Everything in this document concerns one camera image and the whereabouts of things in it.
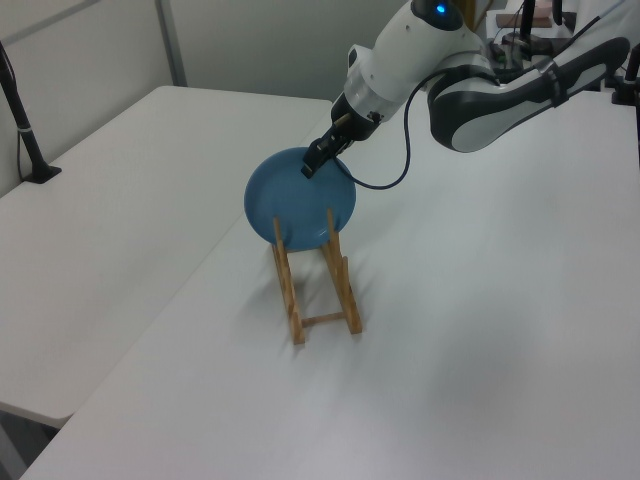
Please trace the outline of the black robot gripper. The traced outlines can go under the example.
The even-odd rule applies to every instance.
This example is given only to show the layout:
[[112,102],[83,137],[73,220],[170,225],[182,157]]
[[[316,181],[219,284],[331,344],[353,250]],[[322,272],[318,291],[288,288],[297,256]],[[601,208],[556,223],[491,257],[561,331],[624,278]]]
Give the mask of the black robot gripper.
[[342,93],[331,108],[331,121],[325,134],[314,140],[304,153],[301,173],[307,179],[353,143],[367,140],[380,125],[382,116],[375,111],[360,115]]

